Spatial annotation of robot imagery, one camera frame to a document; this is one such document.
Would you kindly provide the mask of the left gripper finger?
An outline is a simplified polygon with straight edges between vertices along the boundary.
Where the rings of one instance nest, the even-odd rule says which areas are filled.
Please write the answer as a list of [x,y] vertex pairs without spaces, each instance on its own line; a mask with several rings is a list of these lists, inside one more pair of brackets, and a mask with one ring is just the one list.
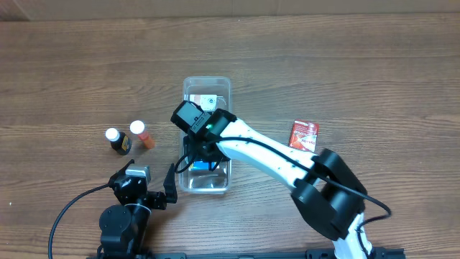
[[119,171],[116,172],[116,176],[124,176],[126,174],[127,168],[131,165],[134,164],[134,159],[131,159],[124,167],[122,167]]
[[178,193],[175,182],[175,165],[172,163],[165,177],[163,186],[165,189],[166,202],[169,204],[176,204],[178,200]]

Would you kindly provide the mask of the white blue plaster box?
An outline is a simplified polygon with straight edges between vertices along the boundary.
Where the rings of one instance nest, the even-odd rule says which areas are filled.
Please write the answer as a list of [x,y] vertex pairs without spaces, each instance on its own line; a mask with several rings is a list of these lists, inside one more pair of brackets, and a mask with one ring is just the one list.
[[215,94],[190,94],[189,101],[197,104],[205,112],[213,112],[217,107],[217,95]]

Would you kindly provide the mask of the blue yellow lozenge box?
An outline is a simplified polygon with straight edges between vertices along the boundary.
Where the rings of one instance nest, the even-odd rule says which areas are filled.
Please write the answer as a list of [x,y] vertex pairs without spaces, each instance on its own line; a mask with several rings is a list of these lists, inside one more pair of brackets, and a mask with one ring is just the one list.
[[216,162],[206,162],[201,160],[194,161],[190,167],[189,171],[211,171],[216,167]]

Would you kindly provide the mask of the red white medicine box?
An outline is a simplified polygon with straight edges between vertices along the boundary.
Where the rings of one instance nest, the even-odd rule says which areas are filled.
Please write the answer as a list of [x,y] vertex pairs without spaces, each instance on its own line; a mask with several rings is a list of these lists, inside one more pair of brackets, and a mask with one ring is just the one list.
[[295,120],[288,146],[297,150],[315,152],[319,125],[306,120]]

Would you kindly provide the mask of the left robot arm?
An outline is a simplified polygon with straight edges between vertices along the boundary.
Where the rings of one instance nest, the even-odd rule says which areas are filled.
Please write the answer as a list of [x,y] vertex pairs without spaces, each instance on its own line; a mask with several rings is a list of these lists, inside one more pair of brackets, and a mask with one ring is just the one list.
[[109,179],[119,204],[105,209],[99,218],[101,246],[98,258],[154,258],[143,245],[153,210],[165,210],[178,200],[175,166],[167,172],[164,191],[150,191],[150,167],[130,160]]

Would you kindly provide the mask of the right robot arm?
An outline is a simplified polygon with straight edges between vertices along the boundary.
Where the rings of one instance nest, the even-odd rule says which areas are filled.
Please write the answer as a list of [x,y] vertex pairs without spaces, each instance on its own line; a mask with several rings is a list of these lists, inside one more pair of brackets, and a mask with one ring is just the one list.
[[224,109],[206,112],[183,101],[171,121],[187,134],[184,156],[217,166],[239,160],[273,177],[290,191],[304,221],[331,240],[336,258],[373,258],[364,226],[367,190],[335,152],[296,150],[272,140]]

